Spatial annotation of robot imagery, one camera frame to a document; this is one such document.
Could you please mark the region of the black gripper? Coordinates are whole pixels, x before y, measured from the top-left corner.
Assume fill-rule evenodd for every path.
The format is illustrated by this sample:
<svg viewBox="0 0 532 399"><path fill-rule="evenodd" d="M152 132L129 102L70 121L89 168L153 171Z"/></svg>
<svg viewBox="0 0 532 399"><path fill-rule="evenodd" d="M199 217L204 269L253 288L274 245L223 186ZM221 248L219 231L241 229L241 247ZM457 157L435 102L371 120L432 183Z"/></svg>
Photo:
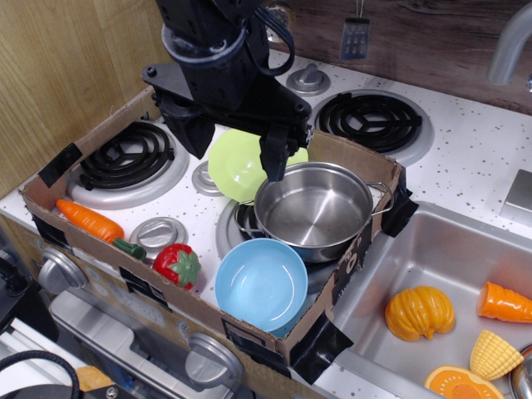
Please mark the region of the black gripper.
<svg viewBox="0 0 532 399"><path fill-rule="evenodd" d="M215 125L259 139L269 182L283 179L290 141L308 141L310 105L278 81L295 61L294 50L271 55L266 44L244 44L230 55L189 62L150 64L142 79L172 134L195 158L204 157Z"/></svg>

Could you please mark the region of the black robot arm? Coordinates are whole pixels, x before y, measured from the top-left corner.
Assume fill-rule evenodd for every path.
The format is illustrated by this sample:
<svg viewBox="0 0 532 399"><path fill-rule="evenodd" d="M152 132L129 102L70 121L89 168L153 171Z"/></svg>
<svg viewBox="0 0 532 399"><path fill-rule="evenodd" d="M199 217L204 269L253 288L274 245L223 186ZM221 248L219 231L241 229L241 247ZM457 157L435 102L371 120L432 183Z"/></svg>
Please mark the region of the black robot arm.
<svg viewBox="0 0 532 399"><path fill-rule="evenodd" d="M217 125L259 135L272 182L308 146L311 106L277 78L295 59L292 34L260 1L159 1L171 63L141 73L165 124L200 159Z"/></svg>

